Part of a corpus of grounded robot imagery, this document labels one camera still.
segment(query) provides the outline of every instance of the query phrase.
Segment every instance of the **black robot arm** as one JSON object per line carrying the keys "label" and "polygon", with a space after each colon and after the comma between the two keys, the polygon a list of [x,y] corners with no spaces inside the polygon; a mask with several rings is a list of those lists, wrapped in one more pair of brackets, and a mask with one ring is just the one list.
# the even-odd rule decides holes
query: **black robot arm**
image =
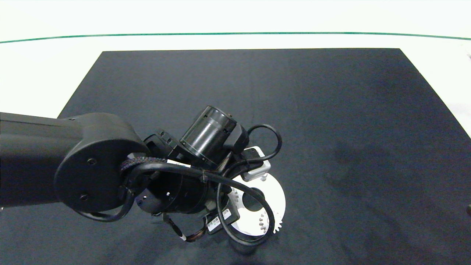
{"label": "black robot arm", "polygon": [[[275,151],[264,157],[246,149],[250,132],[272,130]],[[231,115],[208,106],[180,140],[157,130],[142,141],[121,118],[91,113],[65,119],[0,114],[0,207],[63,202],[87,218],[112,222],[127,214],[134,200],[152,215],[164,213],[182,239],[195,241],[205,227],[186,238],[166,213],[222,218],[230,209],[230,187],[244,191],[268,213],[268,231],[274,216],[265,199],[232,178],[261,167],[281,148],[281,136],[269,125],[247,132]],[[100,212],[122,206],[114,215]],[[232,239],[246,245],[264,242]]]}

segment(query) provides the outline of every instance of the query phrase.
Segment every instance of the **black cloth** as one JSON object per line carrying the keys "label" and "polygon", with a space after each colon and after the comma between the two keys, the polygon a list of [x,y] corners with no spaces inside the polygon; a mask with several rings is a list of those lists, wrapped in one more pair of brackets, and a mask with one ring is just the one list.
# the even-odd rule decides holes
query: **black cloth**
{"label": "black cloth", "polygon": [[[0,263],[469,264],[471,140],[398,49],[103,52],[59,117],[108,112],[179,139],[206,105],[283,136],[270,172],[286,213],[266,244],[244,255],[136,206],[103,224],[56,203],[4,210]],[[276,142],[260,129],[251,144]]]}

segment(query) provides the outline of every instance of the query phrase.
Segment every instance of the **white gear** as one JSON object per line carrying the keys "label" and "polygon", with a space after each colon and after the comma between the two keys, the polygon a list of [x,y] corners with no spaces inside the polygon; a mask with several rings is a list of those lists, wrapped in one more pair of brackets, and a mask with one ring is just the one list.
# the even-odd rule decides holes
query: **white gear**
{"label": "white gear", "polygon": [[[286,209],[286,200],[283,188],[280,183],[270,174],[266,173],[263,177],[245,182],[241,176],[234,178],[234,181],[242,183],[250,188],[256,188],[263,192],[265,200],[273,211],[275,216],[275,229],[273,233],[280,231],[284,211]],[[250,211],[242,202],[244,192],[232,188],[229,198],[237,207],[240,218],[232,223],[232,226],[241,233],[251,236],[261,236],[267,232],[268,216],[264,208],[258,211]]]}

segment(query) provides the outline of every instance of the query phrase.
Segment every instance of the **barcode sticker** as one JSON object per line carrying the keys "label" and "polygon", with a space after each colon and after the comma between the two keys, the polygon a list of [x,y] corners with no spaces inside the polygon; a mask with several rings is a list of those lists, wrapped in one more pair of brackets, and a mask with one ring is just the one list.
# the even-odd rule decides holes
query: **barcode sticker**
{"label": "barcode sticker", "polygon": [[[229,211],[229,209],[224,210],[224,212],[222,212],[222,216],[224,216],[224,220],[228,219],[229,216],[231,216],[231,211]],[[218,227],[220,224],[221,221],[219,220],[219,217],[216,217],[211,222],[209,222],[208,230],[213,231],[214,228]]]}

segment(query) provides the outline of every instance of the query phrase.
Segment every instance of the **black circular cap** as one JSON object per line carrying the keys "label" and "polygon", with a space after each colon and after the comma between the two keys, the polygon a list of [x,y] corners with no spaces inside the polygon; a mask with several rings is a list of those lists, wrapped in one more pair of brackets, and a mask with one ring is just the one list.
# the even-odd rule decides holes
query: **black circular cap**
{"label": "black circular cap", "polygon": [[[263,192],[261,190],[259,190],[257,188],[252,188],[252,190],[256,191],[263,198],[265,198],[265,195],[263,194]],[[247,193],[244,193],[242,195],[242,203],[244,204],[245,208],[247,208],[247,210],[252,211],[252,212],[256,212],[256,211],[262,209],[262,205]]]}

